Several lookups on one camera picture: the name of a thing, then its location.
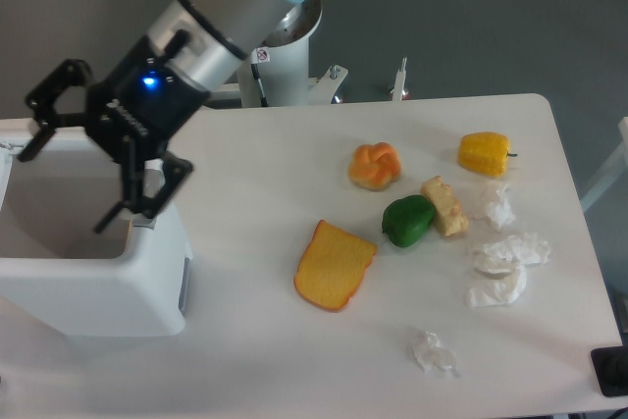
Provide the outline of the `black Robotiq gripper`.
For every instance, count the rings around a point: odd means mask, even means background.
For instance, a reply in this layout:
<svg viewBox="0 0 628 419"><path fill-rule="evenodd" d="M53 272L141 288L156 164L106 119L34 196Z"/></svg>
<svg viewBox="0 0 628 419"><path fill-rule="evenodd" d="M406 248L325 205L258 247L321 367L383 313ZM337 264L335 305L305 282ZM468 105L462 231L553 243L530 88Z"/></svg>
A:
<svg viewBox="0 0 628 419"><path fill-rule="evenodd" d="M84 126L86 134L119 163L121 198L95 225L96 234L125 210L154 219L193 171L189 161L166 151L170 139L210 96L174 70L172 61L190 40L189 33L177 33L157 53L144 35L95 84L84 60L66 59L26 96L37 131L18 155L20 162L33 160L57 129ZM57 99L71 87L87 88L86 113L56 110ZM159 157L164 181L153 196L146 196L145 161Z"/></svg>

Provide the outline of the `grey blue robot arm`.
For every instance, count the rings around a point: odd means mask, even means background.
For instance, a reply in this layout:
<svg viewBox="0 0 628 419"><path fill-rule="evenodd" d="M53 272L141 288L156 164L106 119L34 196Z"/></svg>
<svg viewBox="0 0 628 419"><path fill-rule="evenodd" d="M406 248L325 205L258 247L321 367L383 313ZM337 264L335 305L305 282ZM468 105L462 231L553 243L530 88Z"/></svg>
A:
<svg viewBox="0 0 628 419"><path fill-rule="evenodd" d="M305 0L174 0L103 80L82 60L62 62L27 96L37 132L19 160L33 160L55 132L82 128L120 168L122 212L152 219L192 165L170 139Z"/></svg>

